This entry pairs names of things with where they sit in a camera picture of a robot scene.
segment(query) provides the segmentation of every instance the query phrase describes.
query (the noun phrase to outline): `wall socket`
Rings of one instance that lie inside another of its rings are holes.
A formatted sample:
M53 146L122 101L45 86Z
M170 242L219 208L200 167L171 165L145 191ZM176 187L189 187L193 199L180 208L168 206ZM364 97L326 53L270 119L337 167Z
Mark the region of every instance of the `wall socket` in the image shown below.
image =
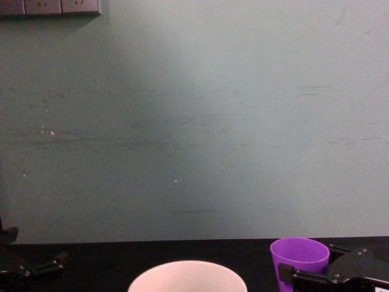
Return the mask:
M61 14L61 0L24 0L27 15Z
M98 0L61 0L62 13L101 14Z
M0 0L0 16L23 15L23 0Z

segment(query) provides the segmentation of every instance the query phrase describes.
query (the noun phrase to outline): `power outlet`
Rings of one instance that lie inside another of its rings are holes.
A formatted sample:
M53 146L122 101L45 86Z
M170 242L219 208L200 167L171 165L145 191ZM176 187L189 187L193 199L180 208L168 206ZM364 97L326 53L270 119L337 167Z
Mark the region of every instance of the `power outlet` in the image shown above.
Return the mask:
M0 0L0 16L23 15L23 0Z
M100 14L98 0L61 0L62 13Z
M24 0L27 15L61 14L61 0Z

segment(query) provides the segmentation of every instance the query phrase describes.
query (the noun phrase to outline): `black mount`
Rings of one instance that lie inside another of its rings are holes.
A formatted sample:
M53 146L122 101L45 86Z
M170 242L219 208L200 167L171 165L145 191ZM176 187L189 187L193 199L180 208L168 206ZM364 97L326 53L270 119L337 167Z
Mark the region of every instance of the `black mount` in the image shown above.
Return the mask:
M67 253L62 252L48 262L32 266L6 248L16 240L18 231L17 227L3 230L0 217L0 292L25 292L47 280L60 279Z
M329 245L328 274L296 270L278 265L279 280L291 284L295 292L377 292L389 291L389 264L374 257L367 248L349 250Z

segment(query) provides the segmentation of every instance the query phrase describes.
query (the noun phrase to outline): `white bowl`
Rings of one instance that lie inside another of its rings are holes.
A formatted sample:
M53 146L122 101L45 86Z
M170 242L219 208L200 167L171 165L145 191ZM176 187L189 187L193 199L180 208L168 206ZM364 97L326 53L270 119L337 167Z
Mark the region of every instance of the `white bowl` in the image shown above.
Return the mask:
M215 263L184 260L145 271L128 292L247 292L237 273Z

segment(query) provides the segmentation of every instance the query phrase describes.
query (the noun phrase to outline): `bowl rim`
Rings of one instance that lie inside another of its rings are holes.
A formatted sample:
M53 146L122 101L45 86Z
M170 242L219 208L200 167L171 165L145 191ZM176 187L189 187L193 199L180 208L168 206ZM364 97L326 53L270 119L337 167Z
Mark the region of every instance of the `bowl rim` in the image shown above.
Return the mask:
M242 288L242 292L247 292L247 286L246 283L243 281L241 276L239 276L236 272L231 270L230 268L227 268L226 266L219 265L217 263L212 263L212 262L206 262L202 260L178 260L175 262L168 262L168 263L163 263L161 265L155 266L153 268L150 268L146 271L144 271L142 274L138 275L133 282L130 284L128 288L128 292L132 292L131 289L134 288L137 282L141 281L142 278L148 274L155 273L156 271L160 269L165 269L168 268L169 266L176 266L176 265L205 265L205 266L213 266L215 268L223 269L225 272L229 273L231 276L233 276L238 282L239 285Z

